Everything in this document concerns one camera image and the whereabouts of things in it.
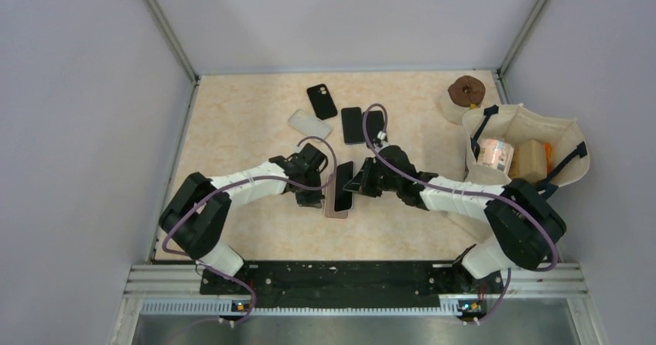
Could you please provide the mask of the pink phone case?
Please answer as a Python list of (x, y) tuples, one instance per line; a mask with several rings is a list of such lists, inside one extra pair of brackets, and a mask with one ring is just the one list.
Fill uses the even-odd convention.
[(331, 179), (330, 184), (324, 190), (323, 216), (328, 220), (346, 220), (349, 211), (335, 211), (336, 180)]

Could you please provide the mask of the white-edged black phone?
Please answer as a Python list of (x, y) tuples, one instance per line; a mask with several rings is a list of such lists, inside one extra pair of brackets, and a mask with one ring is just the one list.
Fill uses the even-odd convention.
[(345, 186), (354, 177), (354, 162), (344, 162), (337, 167), (333, 210), (336, 213), (349, 211), (353, 207), (354, 195)]

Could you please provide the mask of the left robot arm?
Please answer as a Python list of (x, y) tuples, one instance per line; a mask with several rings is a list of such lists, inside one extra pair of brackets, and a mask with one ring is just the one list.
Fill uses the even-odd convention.
[(243, 291), (248, 283), (244, 260), (221, 240), (229, 213), (286, 193), (294, 194), (300, 207), (321, 207), (321, 173), (327, 164), (327, 156), (306, 143), (291, 155), (278, 155), (231, 175), (188, 175), (159, 217), (166, 234), (161, 249), (219, 271), (218, 282), (229, 293)]

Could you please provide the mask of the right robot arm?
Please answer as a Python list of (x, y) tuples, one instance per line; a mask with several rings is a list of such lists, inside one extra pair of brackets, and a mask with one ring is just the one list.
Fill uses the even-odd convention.
[(547, 257), (557, 257), (555, 245), (567, 230), (529, 182), (483, 185), (418, 171), (397, 145), (374, 150), (343, 191), (368, 197), (392, 192), (409, 207), (455, 213), (489, 227), (490, 236), (456, 260), (461, 266), (453, 272), (453, 281), (463, 292), (475, 292), (486, 276), (507, 268), (538, 271)]

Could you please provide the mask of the white translucent phone case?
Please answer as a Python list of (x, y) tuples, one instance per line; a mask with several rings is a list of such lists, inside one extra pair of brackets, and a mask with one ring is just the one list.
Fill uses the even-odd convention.
[(289, 126), (305, 136), (326, 139), (333, 131), (330, 125), (302, 109), (296, 110), (287, 122)]

